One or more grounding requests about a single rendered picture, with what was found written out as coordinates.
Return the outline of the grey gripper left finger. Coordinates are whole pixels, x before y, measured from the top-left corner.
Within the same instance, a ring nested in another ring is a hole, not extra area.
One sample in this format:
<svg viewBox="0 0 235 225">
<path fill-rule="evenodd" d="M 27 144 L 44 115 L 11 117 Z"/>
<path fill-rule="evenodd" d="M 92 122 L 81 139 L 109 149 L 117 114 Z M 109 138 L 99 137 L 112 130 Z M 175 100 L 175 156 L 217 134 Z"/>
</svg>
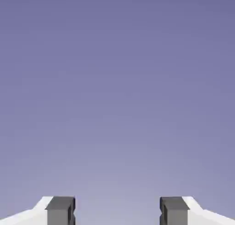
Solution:
<svg viewBox="0 0 235 225">
<path fill-rule="evenodd" d="M 0 219 L 0 225 L 76 225 L 75 197 L 43 196 L 32 208 Z"/>
</svg>

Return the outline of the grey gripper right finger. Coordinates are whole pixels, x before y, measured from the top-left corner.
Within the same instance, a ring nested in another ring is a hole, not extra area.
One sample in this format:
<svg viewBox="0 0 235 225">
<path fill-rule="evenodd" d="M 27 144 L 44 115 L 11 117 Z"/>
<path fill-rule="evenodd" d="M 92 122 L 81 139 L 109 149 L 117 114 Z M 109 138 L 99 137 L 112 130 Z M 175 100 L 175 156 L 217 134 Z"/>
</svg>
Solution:
<svg viewBox="0 0 235 225">
<path fill-rule="evenodd" d="M 231 219 L 203 209 L 192 196 L 160 197 L 160 225 L 235 225 Z"/>
</svg>

